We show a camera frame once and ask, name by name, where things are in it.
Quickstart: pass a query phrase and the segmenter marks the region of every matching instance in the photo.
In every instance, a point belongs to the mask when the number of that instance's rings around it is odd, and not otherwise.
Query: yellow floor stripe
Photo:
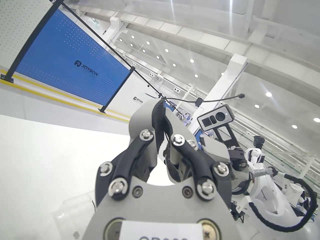
[[[78,102],[86,103],[86,104],[89,104],[89,105],[91,105],[91,106],[95,106],[95,107],[97,107],[97,108],[101,108],[100,105],[96,105],[95,103],[91,103],[91,102],[82,100],[82,99],[77,98],[77,97],[75,97],[75,96],[73,96],[73,95],[69,95],[69,94],[67,94],[67,93],[60,92],[60,91],[58,91],[58,90],[56,90],[56,89],[52,89],[52,88],[50,88],[50,87],[47,87],[47,86],[42,85],[42,84],[40,84],[40,83],[37,83],[37,82],[35,82],[35,81],[30,81],[30,80],[28,80],[28,79],[26,79],[26,78],[23,78],[23,77],[19,76],[19,75],[14,74],[14,75],[13,75],[13,78],[18,79],[18,80],[23,81],[23,82],[30,83],[30,84],[32,84],[32,85],[34,85],[34,86],[39,87],[39,88],[45,89],[45,90],[50,91],[50,92],[53,92],[53,93],[55,93],[55,94],[59,94],[59,95],[65,96],[65,97],[67,97],[67,98],[76,100],[76,101],[78,101]],[[116,112],[116,111],[114,111],[114,110],[109,110],[109,109],[106,109],[106,110],[109,111],[109,112],[111,112],[111,113],[118,114],[118,115],[121,115],[121,116],[123,116],[123,117],[127,117],[127,118],[129,118],[129,119],[131,118],[131,117],[128,116],[128,115],[125,115],[125,114]]]
[[[7,86],[10,86],[10,87],[13,87],[13,88],[16,88],[16,89],[20,89],[22,91],[29,92],[31,94],[38,95],[38,96],[41,96],[41,97],[44,97],[44,98],[47,98],[47,99],[50,99],[50,100],[53,100],[53,101],[56,101],[56,102],[59,102],[59,103],[70,105],[70,106],[73,106],[73,107],[76,107],[76,108],[79,108],[79,109],[82,109],[82,110],[90,111],[90,112],[93,112],[93,113],[96,113],[96,114],[100,114],[100,115],[103,115],[103,116],[107,116],[107,117],[110,117],[110,118],[114,118],[114,119],[117,119],[117,120],[120,120],[120,121],[124,121],[126,123],[129,122],[129,120],[127,120],[127,119],[123,119],[123,118],[120,118],[120,117],[117,117],[117,116],[114,116],[114,115],[110,115],[110,114],[106,114],[106,113],[101,113],[98,110],[95,111],[95,110],[93,110],[91,108],[83,107],[83,106],[75,104],[75,103],[71,103],[71,102],[68,102],[68,101],[65,101],[65,100],[61,100],[59,98],[56,98],[56,97],[53,97],[53,96],[50,96],[50,95],[35,91],[33,89],[28,89],[26,87],[23,87],[23,86],[20,86],[20,85],[17,85],[17,84],[8,82],[8,81],[0,80],[0,82],[2,84],[7,85]]]

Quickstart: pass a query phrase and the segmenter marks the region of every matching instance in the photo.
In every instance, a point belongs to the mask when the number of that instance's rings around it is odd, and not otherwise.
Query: white label
[[[143,104],[143,101],[141,101],[139,98],[134,97],[133,100],[139,104]]]
[[[119,240],[199,240],[201,224],[123,221]]]

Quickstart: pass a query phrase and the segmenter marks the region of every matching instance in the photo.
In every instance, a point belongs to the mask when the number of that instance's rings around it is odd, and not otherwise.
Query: black metal frame
[[[113,100],[113,98],[117,95],[117,93],[119,92],[119,90],[121,89],[121,87],[124,85],[124,83],[127,81],[127,79],[129,79],[130,75],[135,71],[135,67],[131,67],[129,74],[125,77],[125,79],[122,81],[122,83],[120,84],[120,86],[118,87],[118,89],[114,92],[114,94],[111,96],[111,98],[109,99],[109,101],[106,103],[106,105],[102,106],[100,109],[98,109],[101,113],[106,113],[105,109],[108,107],[108,105],[111,103],[111,101]]]
[[[1,74],[1,80],[5,80],[11,83],[14,83],[14,79],[12,78],[13,74],[17,70],[20,62],[22,61],[23,57],[31,47],[32,43],[35,41],[37,36],[40,34],[41,30],[45,27],[46,23],[50,20],[50,18],[54,15],[57,11],[59,6],[63,4],[63,0],[56,0],[50,9],[46,12],[44,17],[41,19],[39,24],[33,30],[23,47],[21,48],[20,52],[18,53],[17,57],[15,58],[14,62],[12,63],[11,67],[7,71],[7,74]]]

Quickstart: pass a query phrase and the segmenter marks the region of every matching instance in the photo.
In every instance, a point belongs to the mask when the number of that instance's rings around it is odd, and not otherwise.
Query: white pegboard wall
[[[51,6],[49,0],[0,0],[0,64],[3,67],[11,66]]]

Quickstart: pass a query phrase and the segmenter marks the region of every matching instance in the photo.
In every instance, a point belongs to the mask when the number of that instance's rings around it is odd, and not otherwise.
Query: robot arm
[[[130,144],[111,162],[103,163],[96,177],[97,210],[82,239],[121,239],[123,221],[201,224],[203,237],[240,239],[230,215],[231,175],[225,162],[226,147],[210,142],[211,157],[198,146],[195,137],[164,108],[164,101],[149,100],[129,123]],[[172,186],[146,183],[157,164],[160,146],[168,137],[166,164],[178,181]]]

